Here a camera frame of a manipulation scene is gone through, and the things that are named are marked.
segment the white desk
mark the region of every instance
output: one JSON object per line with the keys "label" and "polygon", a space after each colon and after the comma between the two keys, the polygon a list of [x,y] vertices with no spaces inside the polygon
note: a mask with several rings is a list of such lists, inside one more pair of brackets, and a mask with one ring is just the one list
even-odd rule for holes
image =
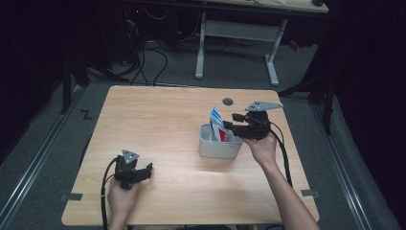
{"label": "white desk", "polygon": [[[326,5],[322,7],[316,7],[311,3],[311,0],[286,0],[286,4],[283,5],[272,0],[258,0],[256,4],[253,0],[207,0],[207,2],[225,3],[225,4],[238,4],[242,6],[256,6],[264,8],[274,8],[286,11],[301,11],[301,12],[328,12]],[[283,32],[286,26],[287,20],[284,19],[280,26],[261,26],[253,24],[233,23],[224,21],[206,20],[206,13],[203,12],[201,27],[200,27],[200,44],[197,54],[196,72],[195,77],[197,79],[203,78],[204,69],[204,40],[205,36],[222,36],[239,39],[259,40],[266,42],[273,42],[269,55],[265,55],[265,64],[268,69],[269,78],[273,86],[278,86],[279,81],[275,71],[274,58],[277,53],[278,47],[281,43]]]}

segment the gray carpet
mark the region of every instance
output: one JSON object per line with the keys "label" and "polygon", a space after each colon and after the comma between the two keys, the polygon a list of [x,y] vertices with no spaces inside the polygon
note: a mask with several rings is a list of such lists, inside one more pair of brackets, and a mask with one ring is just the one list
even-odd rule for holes
{"label": "gray carpet", "polygon": [[[158,43],[152,42],[148,47],[154,48],[157,45]],[[221,44],[208,45],[202,80],[194,78],[197,48],[189,46],[190,43],[184,45],[174,49],[161,44],[157,48],[157,51],[163,52],[169,61],[167,68],[159,76],[158,83],[282,91],[301,81],[317,50],[317,47],[313,46],[295,52],[287,46],[281,46],[275,58],[280,86],[275,88],[270,85],[262,57],[266,54],[265,48],[268,44],[255,44],[249,48],[234,45],[225,49],[222,49]],[[146,79],[152,82],[164,64],[165,59],[160,54],[146,52],[144,68]],[[115,71],[123,68],[115,66]],[[132,79],[133,76],[134,74],[126,77]],[[98,120],[108,88],[114,84],[125,83],[92,77],[89,86],[79,90],[77,94],[79,97],[73,104],[69,116],[63,117],[66,119],[64,125],[49,149],[49,155],[34,183],[22,202],[15,205],[15,213],[11,213],[12,218],[7,229],[102,229],[100,226],[64,226],[61,223],[61,216],[66,201],[60,199],[63,195],[69,194],[73,187],[82,153]],[[139,84],[145,84],[141,76],[135,82],[135,85]],[[2,210],[25,170],[41,150],[47,134],[60,119],[61,96],[59,87],[48,104],[33,118],[30,128],[1,166],[0,173],[4,175],[0,178]],[[305,93],[295,93],[282,98],[282,102],[310,188],[320,194],[315,198],[315,202],[320,213],[319,224],[322,229],[359,229],[343,192],[339,174],[325,141],[325,134],[320,129],[320,121],[314,115],[312,106],[307,103]],[[88,111],[87,118],[90,119],[84,119],[84,110]],[[352,142],[336,100],[331,131],[331,138],[365,208],[371,229],[400,229]]]}

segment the black cable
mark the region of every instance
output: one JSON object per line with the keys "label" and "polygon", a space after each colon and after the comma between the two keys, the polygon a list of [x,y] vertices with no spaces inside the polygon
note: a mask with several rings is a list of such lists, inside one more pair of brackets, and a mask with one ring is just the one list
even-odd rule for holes
{"label": "black cable", "polygon": [[[129,85],[132,85],[132,84],[134,83],[134,81],[137,79],[138,75],[143,72],[144,63],[146,62],[145,46],[146,46],[146,44],[144,43],[143,49],[142,49],[142,52],[143,52],[143,63],[142,63],[141,66],[140,66],[140,70],[138,70],[138,72],[134,75],[134,78],[132,78],[131,83],[130,83]],[[144,73],[142,73],[142,75],[143,75],[143,77],[144,77],[144,80],[146,81],[146,86],[149,86],[148,81],[147,81],[146,77],[144,76]]]}
{"label": "black cable", "polygon": [[108,225],[107,225],[107,214],[105,211],[105,184],[107,183],[108,178],[110,178],[112,175],[110,175],[108,178],[107,174],[108,171],[110,170],[111,165],[113,165],[114,162],[117,161],[117,157],[114,158],[110,164],[108,164],[107,169],[105,170],[104,177],[102,178],[102,183],[101,183],[101,217],[102,217],[102,226],[104,230],[107,230]]}
{"label": "black cable", "polygon": [[194,30],[192,31],[192,33],[189,36],[187,36],[186,38],[178,40],[178,44],[181,44],[181,42],[183,42],[183,41],[188,41],[188,40],[200,37],[200,35],[195,35],[195,33],[196,33],[197,29],[199,28],[199,25],[201,25],[201,23],[199,23],[201,17],[202,17],[202,13],[200,12],[199,15],[197,16],[196,25],[194,26]]}
{"label": "black cable", "polygon": [[289,170],[289,159],[287,158],[287,153],[286,153],[286,149],[284,148],[284,143],[281,141],[281,139],[272,129],[270,129],[270,132],[275,136],[275,138],[277,139],[277,141],[280,145],[280,148],[282,151],[282,156],[283,156],[284,174],[286,175],[287,183],[289,183],[289,185],[293,188],[292,177],[290,176],[290,170]]}
{"label": "black cable", "polygon": [[284,144],[284,137],[283,137],[283,133],[282,133],[281,129],[280,129],[275,123],[273,123],[273,122],[270,122],[270,124],[271,124],[271,125],[274,125],[274,126],[280,131],[281,136],[282,136],[282,142],[283,142],[283,144]]}
{"label": "black cable", "polygon": [[167,68],[167,66],[168,66],[168,58],[167,58],[166,55],[164,55],[163,53],[161,53],[161,52],[159,52],[159,51],[156,51],[156,50],[149,50],[149,49],[148,49],[147,51],[151,51],[151,52],[158,53],[158,54],[162,55],[162,56],[165,58],[165,66],[164,66],[164,68],[162,68],[162,70],[155,76],[155,78],[154,78],[154,80],[153,80],[152,86],[156,86],[156,81],[158,80],[158,77],[162,74],[162,72],[164,72],[164,70],[165,70],[165,69]]}

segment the wrist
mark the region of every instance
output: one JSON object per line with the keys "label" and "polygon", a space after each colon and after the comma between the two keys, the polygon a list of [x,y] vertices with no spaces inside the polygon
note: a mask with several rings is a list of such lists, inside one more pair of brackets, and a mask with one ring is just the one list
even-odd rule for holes
{"label": "wrist", "polygon": [[262,163],[259,165],[262,170],[268,175],[277,175],[281,172],[276,163]]}
{"label": "wrist", "polygon": [[111,217],[108,230],[123,230],[126,223],[126,215],[115,214]]}

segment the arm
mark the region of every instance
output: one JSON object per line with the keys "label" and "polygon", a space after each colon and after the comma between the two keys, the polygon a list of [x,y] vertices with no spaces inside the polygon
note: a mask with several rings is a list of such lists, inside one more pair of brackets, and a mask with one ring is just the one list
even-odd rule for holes
{"label": "arm", "polygon": [[262,167],[271,187],[286,229],[320,229],[295,191],[287,183],[276,161],[277,140],[272,134],[262,140],[243,139]]}
{"label": "arm", "polygon": [[128,214],[132,210],[140,183],[133,184],[130,190],[123,189],[120,182],[111,178],[108,192],[108,203],[111,209],[111,219],[108,230],[123,230]]}

